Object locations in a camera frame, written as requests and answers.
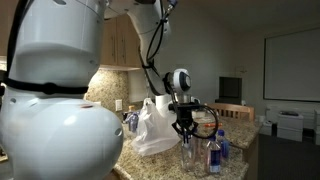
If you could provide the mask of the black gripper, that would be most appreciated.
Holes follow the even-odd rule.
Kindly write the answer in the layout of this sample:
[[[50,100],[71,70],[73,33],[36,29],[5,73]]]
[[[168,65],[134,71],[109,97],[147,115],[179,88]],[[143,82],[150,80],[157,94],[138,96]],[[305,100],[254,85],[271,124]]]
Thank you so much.
[[[195,103],[168,105],[168,110],[175,112],[177,115],[176,121],[171,124],[177,134],[183,136],[183,134],[188,133],[188,137],[191,137],[196,133],[198,123],[193,120],[192,111],[201,108],[202,105]]]

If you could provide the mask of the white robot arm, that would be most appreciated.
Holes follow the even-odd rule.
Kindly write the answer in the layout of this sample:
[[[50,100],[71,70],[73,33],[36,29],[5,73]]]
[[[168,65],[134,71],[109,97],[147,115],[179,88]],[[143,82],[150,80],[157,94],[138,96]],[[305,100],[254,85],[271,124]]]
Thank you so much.
[[[104,180],[118,161],[123,128],[84,96],[100,66],[104,22],[126,14],[155,95],[186,92],[186,71],[161,77],[154,59],[177,0],[19,0],[7,50],[2,180]]]

